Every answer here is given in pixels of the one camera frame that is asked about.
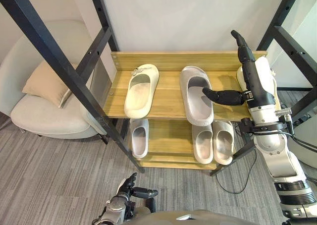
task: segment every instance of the wooden shoe rack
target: wooden shoe rack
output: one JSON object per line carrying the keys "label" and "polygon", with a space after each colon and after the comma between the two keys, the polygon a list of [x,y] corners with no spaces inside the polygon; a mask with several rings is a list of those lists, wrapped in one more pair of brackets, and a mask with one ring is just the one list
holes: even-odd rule
{"label": "wooden shoe rack", "polygon": [[[255,58],[265,51],[254,51]],[[179,85],[180,71],[187,65],[203,69],[214,90],[241,90],[236,79],[241,63],[236,51],[225,52],[112,52],[117,69],[104,111],[109,117],[126,118],[124,101],[131,72],[146,63],[159,70],[158,85],[147,118],[149,119],[149,152],[139,159],[142,167],[215,169],[216,162],[203,165],[195,160],[191,124],[186,120]],[[239,121],[250,117],[246,104],[223,106],[213,103],[214,119]]]}

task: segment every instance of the beige pillow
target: beige pillow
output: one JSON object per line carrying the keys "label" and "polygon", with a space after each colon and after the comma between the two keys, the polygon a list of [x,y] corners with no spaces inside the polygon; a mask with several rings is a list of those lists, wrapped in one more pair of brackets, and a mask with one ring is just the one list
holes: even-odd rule
{"label": "beige pillow", "polygon": [[[76,69],[78,65],[72,64],[72,66]],[[65,83],[45,60],[33,71],[22,92],[47,99],[59,108],[71,94]]]}

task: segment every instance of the white wall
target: white wall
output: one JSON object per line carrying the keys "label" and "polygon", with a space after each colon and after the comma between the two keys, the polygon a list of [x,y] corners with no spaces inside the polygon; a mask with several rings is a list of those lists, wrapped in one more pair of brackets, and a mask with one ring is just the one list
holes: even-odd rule
{"label": "white wall", "polygon": [[[317,0],[296,0],[282,26],[317,61]],[[279,87],[312,87],[275,40],[267,51]]]}
{"label": "white wall", "polygon": [[281,0],[105,0],[121,51],[255,50]]}
{"label": "white wall", "polygon": [[[83,21],[74,0],[30,0],[44,21],[73,19]],[[0,63],[22,36],[22,31],[0,5]]]}

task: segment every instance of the white slipper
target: white slipper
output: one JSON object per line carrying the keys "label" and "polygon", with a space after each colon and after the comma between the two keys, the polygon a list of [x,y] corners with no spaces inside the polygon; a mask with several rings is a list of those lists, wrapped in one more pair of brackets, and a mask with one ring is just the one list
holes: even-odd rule
{"label": "white slipper", "polygon": [[143,118],[149,113],[158,81],[155,65],[144,64],[132,72],[124,102],[124,112],[129,118]]}
{"label": "white slipper", "polygon": [[211,126],[192,125],[192,138],[196,160],[202,164],[209,164],[213,159]]}
{"label": "white slipper", "polygon": [[[270,70],[267,58],[264,56],[258,58],[256,60],[256,68],[258,71],[260,71],[260,74],[262,75],[262,79],[265,79],[267,82],[266,84],[269,85],[265,88],[265,90],[267,90],[268,92],[270,92],[271,94],[274,95],[275,109],[280,110],[281,104],[279,102],[278,95],[277,95],[277,84],[276,84],[276,80],[274,78],[275,73],[274,73],[274,71]],[[239,85],[240,85],[242,91],[246,91],[247,85],[246,85],[246,82],[244,81],[244,78],[243,78],[242,66],[239,67],[239,69],[237,71],[237,80],[239,82]]]}
{"label": "white slipper", "polygon": [[212,102],[203,88],[211,89],[206,73],[198,67],[187,66],[180,73],[180,88],[187,120],[196,126],[207,126],[213,121]]}
{"label": "white slipper", "polygon": [[232,162],[233,155],[233,127],[231,122],[214,121],[213,130],[213,157],[222,165]]}
{"label": "white slipper", "polygon": [[132,138],[132,155],[135,158],[145,157],[149,147],[149,120],[130,119]]}

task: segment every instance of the gray slipper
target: gray slipper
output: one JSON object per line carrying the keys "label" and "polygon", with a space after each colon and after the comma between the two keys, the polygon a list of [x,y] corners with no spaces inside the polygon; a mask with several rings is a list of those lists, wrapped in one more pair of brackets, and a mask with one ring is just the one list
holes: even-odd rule
{"label": "gray slipper", "polygon": [[130,119],[130,132],[132,138],[132,155],[143,158],[148,153],[149,147],[149,120]]}
{"label": "gray slipper", "polygon": [[192,125],[194,155],[198,162],[209,164],[213,159],[212,128]]}
{"label": "gray slipper", "polygon": [[214,121],[213,130],[213,157],[222,165],[232,162],[233,156],[233,126],[229,121]]}
{"label": "gray slipper", "polygon": [[187,66],[180,73],[180,88],[187,120],[196,126],[207,126],[213,121],[212,102],[203,94],[211,89],[206,73],[198,67]]}

